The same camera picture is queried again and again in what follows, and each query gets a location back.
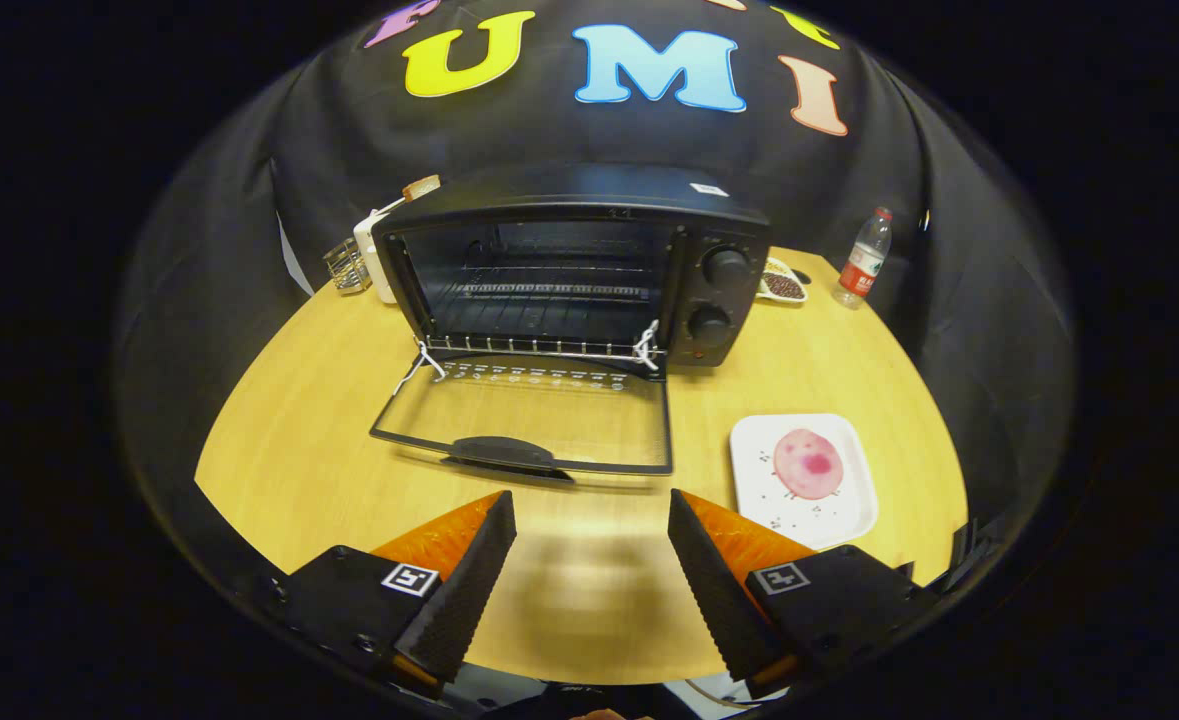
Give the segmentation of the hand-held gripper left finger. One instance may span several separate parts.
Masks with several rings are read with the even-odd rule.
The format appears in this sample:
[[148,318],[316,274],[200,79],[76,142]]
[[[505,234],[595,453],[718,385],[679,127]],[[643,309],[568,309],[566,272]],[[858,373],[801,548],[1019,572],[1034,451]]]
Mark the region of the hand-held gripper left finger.
[[439,700],[516,536],[512,493],[493,493],[375,550],[337,544],[270,577],[269,616],[347,669]]

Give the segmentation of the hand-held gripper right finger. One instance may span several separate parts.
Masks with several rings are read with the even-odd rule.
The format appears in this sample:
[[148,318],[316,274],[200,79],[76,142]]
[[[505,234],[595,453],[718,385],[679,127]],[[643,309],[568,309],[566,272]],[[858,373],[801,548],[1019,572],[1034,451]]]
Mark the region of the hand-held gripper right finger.
[[940,602],[858,547],[816,551],[684,489],[667,531],[729,675],[755,700],[871,663]]

